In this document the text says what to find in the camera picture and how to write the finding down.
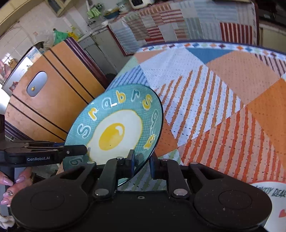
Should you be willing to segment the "left hand pink nails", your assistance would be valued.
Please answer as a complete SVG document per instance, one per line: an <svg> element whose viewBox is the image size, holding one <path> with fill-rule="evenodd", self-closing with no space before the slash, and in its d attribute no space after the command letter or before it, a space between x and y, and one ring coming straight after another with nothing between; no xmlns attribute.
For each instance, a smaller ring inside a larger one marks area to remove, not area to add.
<svg viewBox="0 0 286 232"><path fill-rule="evenodd" d="M10 206L13 197L22 189L31 186L33 181L31 179L32 176L32 167L26 167L20 174L18 179L13 182L1 172L1 185L9 186L6 192L3 194L1 198L1 205Z"/></svg>

